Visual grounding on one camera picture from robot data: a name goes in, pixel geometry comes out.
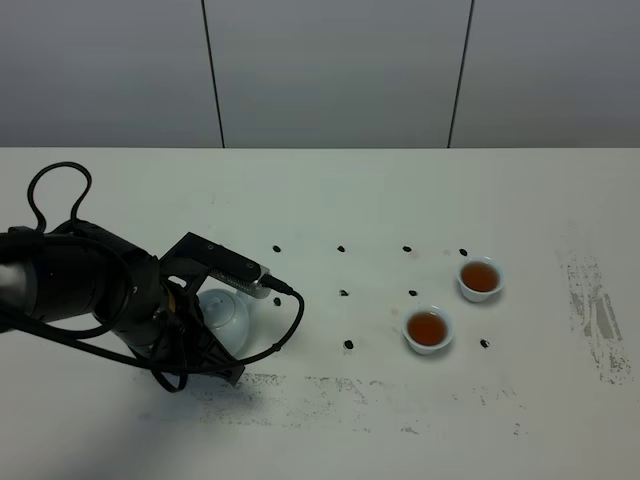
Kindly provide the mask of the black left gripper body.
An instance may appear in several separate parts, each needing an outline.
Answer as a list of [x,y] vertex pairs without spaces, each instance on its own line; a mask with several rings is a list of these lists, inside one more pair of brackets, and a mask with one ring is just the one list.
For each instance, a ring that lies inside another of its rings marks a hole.
[[198,369],[186,365],[184,333],[189,325],[204,326],[199,301],[186,294],[183,280],[161,277],[160,259],[134,249],[101,262],[99,322],[114,321],[111,332],[138,360]]

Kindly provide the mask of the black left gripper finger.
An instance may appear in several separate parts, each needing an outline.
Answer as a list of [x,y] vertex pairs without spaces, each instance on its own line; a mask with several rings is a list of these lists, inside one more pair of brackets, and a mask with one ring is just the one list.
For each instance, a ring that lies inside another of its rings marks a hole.
[[244,373],[245,367],[236,365],[222,369],[236,359],[225,349],[214,334],[203,325],[189,325],[184,333],[186,365],[189,368],[205,368],[206,376],[218,377],[235,386]]

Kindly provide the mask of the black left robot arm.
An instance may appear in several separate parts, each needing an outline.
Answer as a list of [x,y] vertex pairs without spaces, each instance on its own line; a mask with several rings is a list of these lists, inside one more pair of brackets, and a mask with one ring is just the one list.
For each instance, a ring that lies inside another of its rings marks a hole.
[[1,236],[1,329],[148,370],[167,391],[191,375],[238,381],[244,365],[205,325],[207,277],[247,287],[248,259],[193,233],[158,258],[85,221]]

